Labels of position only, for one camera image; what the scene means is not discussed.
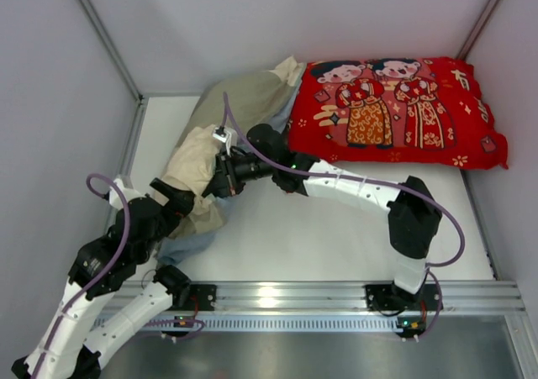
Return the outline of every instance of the purple cable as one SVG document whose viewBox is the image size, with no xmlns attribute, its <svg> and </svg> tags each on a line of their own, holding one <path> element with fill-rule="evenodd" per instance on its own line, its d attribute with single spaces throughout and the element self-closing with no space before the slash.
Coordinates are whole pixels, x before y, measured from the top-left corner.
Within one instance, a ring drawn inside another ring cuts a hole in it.
<svg viewBox="0 0 538 379">
<path fill-rule="evenodd" d="M 385 182 L 383 180 L 376 180 L 376 179 L 369 179 L 369 178 L 362 178 L 358 176 L 350 176 L 350 175 L 336 175 L 335 173 L 315 173 L 311 171 L 298 171 L 297 169 L 292 169 L 290 167 L 286 167 L 284 165 L 280 165 L 279 163 L 276 163 L 275 161 L 272 161 L 271 159 L 267 158 L 265 155 L 263 155 L 259 150 L 257 150 L 254 145 L 252 145 L 249 140 L 246 138 L 245 134 L 240 130 L 239 125 L 235 121 L 234 115 L 232 114 L 232 110 L 229 106 L 228 101 L 228 93 L 224 92 L 224 113 L 228 115 L 229 121 L 232 123 L 235 131 L 237 132 L 237 135 L 239 138 L 249 147 L 249 149 L 254 153 L 258 158 L 260 158 L 262 161 L 266 162 L 268 165 L 279 169 L 281 171 L 286 171 L 288 173 L 293 173 L 300 176 L 311 176 L 311 177 L 329 177 L 329 178 L 340 178 L 340 179 L 346 179 L 346 180 L 352 180 L 354 182 L 366 182 L 370 184 L 375 184 L 378 186 L 385 186 L 385 187 L 391 187 L 391 188 L 397 188 L 398 190 L 401 190 L 403 192 L 407 192 L 409 194 L 412 194 L 421 200 L 424 200 L 426 203 L 432 205 L 433 207 L 440 210 L 454 225 L 456 228 L 457 234 L 460 236 L 460 248 L 457 251 L 456 255 L 449 259 L 448 261 L 443 261 L 441 263 L 431 263 L 428 262 L 426 265 L 428 267 L 445 267 L 449 266 L 450 264 L 454 264 L 456 261 L 460 259 L 463 255 L 463 251 L 465 250 L 465 235 L 463 234 L 463 229 L 460 226 L 460 224 L 457 222 L 456 218 L 442 205 L 437 203 L 432 198 L 429 198 L 428 196 L 425 196 L 421 192 L 417 192 L 416 190 L 413 190 L 412 188 L 408 188 L 406 186 L 402 186 L 401 184 L 392 183 L 392 182 Z"/>
<path fill-rule="evenodd" d="M 121 236 L 121 240 L 119 241 L 118 249 L 116 250 L 116 253 L 114 253 L 114 256 L 110 261 L 107 263 L 107 265 L 97 274 L 88 284 L 86 284 L 79 292 L 75 294 L 74 297 L 72 297 L 66 305 L 62 308 L 62 313 L 67 313 L 69 308 L 73 306 L 73 303 L 84 295 L 91 287 L 93 287 L 101 278 L 106 276 L 108 272 L 112 269 L 113 265 L 116 264 L 116 261 L 118 261 L 118 258 L 121 256 L 122 252 L 124 251 L 125 245 L 127 245 L 127 239 L 129 238 L 129 230 L 130 230 L 130 213 L 129 213 L 129 205 L 127 204 L 127 198 L 125 198 L 125 195 L 121 192 L 119 187 L 116 185 L 116 183 L 113 182 L 113 180 L 109 179 L 108 177 L 101 175 L 100 173 L 90 173 L 86 178 L 86 186 L 96 196 L 100 198 L 105 198 L 105 194 L 102 194 L 98 192 L 95 188 L 92 186 L 92 179 L 99 179 L 105 183 L 107 183 L 117 194 L 119 197 L 119 201 L 121 201 L 121 204 L 124 208 L 125 218 L 124 218 L 124 232 Z M 40 372 L 41 366 L 43 365 L 43 362 L 45 361 L 46 351 L 49 349 L 50 344 L 52 344 L 52 340 L 54 339 L 54 336 L 56 332 L 58 331 L 58 328 L 60 328 L 61 320 L 63 319 L 63 316 L 58 316 L 56 321 L 54 322 L 54 325 L 52 326 L 52 329 L 49 332 L 49 336 L 47 337 L 47 340 L 45 341 L 45 346 L 43 347 L 43 352 L 40 355 L 40 358 L 37 360 L 37 363 L 35 364 L 34 372 L 32 373 L 32 376 L 30 379 L 37 378 L 38 373 Z"/>
</svg>

